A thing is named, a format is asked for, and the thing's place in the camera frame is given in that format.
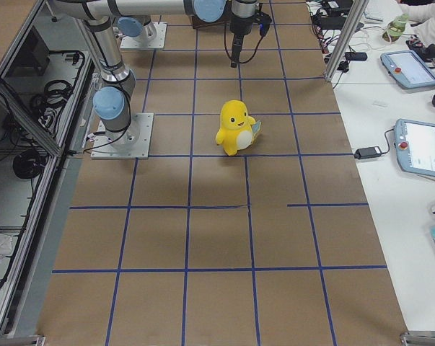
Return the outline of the yellow plush penguin toy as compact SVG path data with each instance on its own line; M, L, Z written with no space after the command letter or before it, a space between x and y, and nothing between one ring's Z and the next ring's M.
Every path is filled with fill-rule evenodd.
M217 145L223 146L228 156L251 146L257 138L261 121L249 115L247 106L240 100L229 100L222 106L220 126L216 133Z

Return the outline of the green drink bottle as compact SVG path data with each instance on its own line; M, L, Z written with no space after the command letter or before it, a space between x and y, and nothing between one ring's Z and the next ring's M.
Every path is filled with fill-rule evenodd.
M397 41L405 32L405 27L407 23L408 23L407 14L401 14L397 16L386 26L382 34L382 39L389 43L393 43Z

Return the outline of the upper blue teach pendant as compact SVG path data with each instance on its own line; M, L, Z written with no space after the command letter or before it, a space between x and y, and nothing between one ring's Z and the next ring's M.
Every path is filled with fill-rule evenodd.
M404 89L435 87L435 72L413 50L383 53L380 61Z

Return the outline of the blue teach pendant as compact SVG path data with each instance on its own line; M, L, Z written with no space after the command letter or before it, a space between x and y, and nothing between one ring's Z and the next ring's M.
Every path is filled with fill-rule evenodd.
M404 172L435 178L435 123L399 119L394 135L400 168Z
M404 89L435 87L435 72L413 50L383 53L380 61Z

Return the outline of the black power adapter brick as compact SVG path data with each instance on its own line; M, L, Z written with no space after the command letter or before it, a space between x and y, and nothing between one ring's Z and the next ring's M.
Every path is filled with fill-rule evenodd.
M380 157L382 155L382 150L378 146L370 146L364 148L358 148L353 153L355 159L373 159Z

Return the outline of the lower blue teach pendant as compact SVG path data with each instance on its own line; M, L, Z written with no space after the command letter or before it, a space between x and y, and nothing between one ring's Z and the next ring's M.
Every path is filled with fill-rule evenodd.
M394 135L400 168L404 172L435 178L435 123L399 119Z

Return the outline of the aluminium frame post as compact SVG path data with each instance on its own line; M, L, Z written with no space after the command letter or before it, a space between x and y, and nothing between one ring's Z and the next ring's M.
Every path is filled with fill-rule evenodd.
M356 0L353 2L350 12L346 18L343 29L340 31L338 41L330 55L330 59L325 69L324 77L326 81L332 81L333 76L339 66L340 60L354 35L357 25L368 4L368 0Z

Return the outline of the metal side cabinet frame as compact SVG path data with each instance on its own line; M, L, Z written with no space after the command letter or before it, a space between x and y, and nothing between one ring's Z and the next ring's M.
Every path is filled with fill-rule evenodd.
M27 276L92 70L53 1L0 1L0 339L34 332Z

